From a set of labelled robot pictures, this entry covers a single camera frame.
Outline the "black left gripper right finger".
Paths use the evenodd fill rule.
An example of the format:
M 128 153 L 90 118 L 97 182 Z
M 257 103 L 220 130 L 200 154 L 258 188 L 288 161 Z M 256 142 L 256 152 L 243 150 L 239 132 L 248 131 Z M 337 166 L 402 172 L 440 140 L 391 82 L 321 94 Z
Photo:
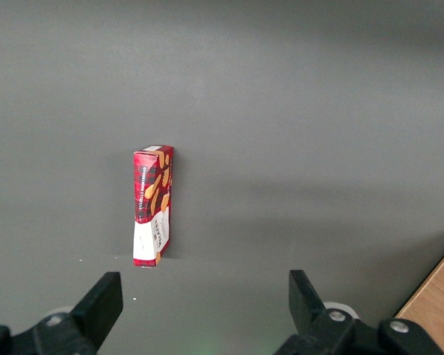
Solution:
M 420 325 L 387 318 L 373 328 L 348 311 L 327 307 L 302 270 L 289 272 L 289 310 L 297 333 L 276 354 L 442 354 Z

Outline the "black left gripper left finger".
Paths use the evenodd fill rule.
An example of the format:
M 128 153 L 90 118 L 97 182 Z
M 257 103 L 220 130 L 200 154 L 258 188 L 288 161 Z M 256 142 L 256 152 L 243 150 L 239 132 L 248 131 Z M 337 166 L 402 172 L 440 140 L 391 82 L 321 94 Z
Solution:
M 107 272 L 70 311 L 20 334 L 0 325 L 0 354 L 96 354 L 123 310 L 121 274 Z

